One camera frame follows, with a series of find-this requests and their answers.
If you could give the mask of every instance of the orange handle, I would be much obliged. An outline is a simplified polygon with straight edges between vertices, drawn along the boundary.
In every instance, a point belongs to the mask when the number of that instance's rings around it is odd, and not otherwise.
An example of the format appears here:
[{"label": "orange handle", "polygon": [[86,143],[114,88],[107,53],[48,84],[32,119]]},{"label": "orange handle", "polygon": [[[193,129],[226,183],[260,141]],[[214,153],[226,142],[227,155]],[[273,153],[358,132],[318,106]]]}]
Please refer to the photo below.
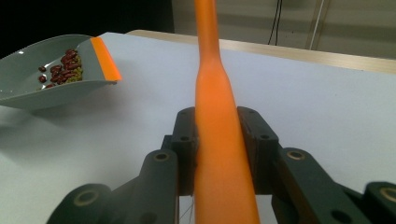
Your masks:
[{"label": "orange handle", "polygon": [[260,223],[233,90],[222,66],[214,0],[195,0],[200,50],[195,223]]},{"label": "orange handle", "polygon": [[105,43],[102,38],[97,36],[91,38],[93,49],[95,50],[96,57],[98,58],[99,64],[102,68],[105,80],[107,81],[119,81],[122,80],[119,69],[114,64],[110,53],[108,52]]}]

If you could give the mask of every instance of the black cable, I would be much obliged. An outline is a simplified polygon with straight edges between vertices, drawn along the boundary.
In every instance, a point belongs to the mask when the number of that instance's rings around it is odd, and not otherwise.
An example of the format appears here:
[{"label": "black cable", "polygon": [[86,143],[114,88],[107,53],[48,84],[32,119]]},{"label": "black cable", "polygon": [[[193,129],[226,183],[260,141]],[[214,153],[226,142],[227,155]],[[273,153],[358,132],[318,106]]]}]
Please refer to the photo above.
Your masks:
[{"label": "black cable", "polygon": [[276,24],[276,44],[277,44],[277,31],[279,29],[279,21],[280,21],[280,13],[282,12],[282,0],[277,0],[276,3],[276,14],[274,16],[273,27],[271,29],[270,39],[268,40],[268,45],[271,43],[272,35],[274,33],[275,24]]},{"label": "black cable", "polygon": [[280,13],[282,13],[282,3],[283,3],[283,0],[280,0],[279,15],[277,16],[277,24],[276,24],[276,40],[275,40],[275,46],[277,45],[277,31],[279,30]]}]

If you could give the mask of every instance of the orange scoop edge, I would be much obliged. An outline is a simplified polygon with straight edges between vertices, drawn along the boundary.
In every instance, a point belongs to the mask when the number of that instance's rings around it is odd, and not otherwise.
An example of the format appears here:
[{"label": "orange scoop edge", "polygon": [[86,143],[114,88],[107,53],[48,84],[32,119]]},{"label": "orange scoop edge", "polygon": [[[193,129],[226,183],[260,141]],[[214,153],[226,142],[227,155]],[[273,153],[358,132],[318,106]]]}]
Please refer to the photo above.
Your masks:
[{"label": "orange scoop edge", "polygon": [[93,49],[95,50],[96,57],[98,58],[99,64],[102,68],[105,80],[107,81],[119,81],[122,80],[119,69],[114,64],[114,61],[108,52],[108,49],[103,42],[102,38],[97,36],[91,38]]}]

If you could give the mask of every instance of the white table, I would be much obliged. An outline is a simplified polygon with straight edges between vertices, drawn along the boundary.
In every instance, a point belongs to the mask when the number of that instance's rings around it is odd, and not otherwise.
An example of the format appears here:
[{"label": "white table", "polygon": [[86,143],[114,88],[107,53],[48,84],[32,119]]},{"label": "white table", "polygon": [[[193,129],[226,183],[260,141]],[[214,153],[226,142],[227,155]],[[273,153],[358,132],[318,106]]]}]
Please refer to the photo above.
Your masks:
[{"label": "white table", "polygon": [[[137,177],[177,112],[194,106],[197,45],[142,34],[101,35],[123,76],[117,85],[35,112],[0,107],[0,223],[45,223],[72,189]],[[310,152],[360,192],[396,183],[393,61],[378,71],[227,48],[221,56],[236,103],[260,112],[283,147]],[[181,199],[180,214],[190,201]],[[258,206],[262,223],[275,223],[269,197]]]}]

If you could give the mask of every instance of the dark background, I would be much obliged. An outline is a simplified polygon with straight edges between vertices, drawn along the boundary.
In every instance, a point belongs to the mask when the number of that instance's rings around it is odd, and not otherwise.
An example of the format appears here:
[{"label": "dark background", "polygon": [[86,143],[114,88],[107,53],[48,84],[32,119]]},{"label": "dark background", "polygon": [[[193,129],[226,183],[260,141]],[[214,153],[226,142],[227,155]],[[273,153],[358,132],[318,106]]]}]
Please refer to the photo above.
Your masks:
[{"label": "dark background", "polygon": [[0,8],[0,58],[57,35],[174,32],[172,0],[17,0]]}]

